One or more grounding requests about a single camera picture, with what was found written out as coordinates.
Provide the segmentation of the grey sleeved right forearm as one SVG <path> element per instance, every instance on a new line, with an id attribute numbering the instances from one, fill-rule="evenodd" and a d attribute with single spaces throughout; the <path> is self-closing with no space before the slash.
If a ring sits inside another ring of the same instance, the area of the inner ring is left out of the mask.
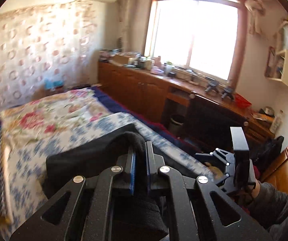
<path id="1" fill-rule="evenodd" d="M 270 183 L 260 183 L 260 192 L 248 206 L 248 210 L 250 215 L 268 231 L 272 240 L 288 240 L 287 193 L 278 191 Z"/>

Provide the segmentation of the person's right hand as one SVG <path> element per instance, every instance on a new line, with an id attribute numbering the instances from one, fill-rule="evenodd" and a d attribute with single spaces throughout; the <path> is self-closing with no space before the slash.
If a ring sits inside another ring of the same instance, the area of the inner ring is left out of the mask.
<path id="1" fill-rule="evenodd" d="M 255 180 L 254 184 L 247 185 L 245 188 L 242 188 L 237 192 L 235 196 L 235 202 L 240 206 L 250 205 L 260 192 L 260 183 L 258 180 Z"/>

